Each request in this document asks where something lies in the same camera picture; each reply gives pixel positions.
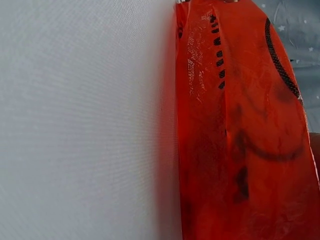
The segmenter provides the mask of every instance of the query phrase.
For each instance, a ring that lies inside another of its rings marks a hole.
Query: textured white surface
[[[1,1],[1,240],[181,239],[173,4]]]

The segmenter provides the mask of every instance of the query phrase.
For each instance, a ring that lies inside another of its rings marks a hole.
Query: red plastic bag
[[[284,47],[251,1],[177,4],[184,240],[319,240],[320,190]]]

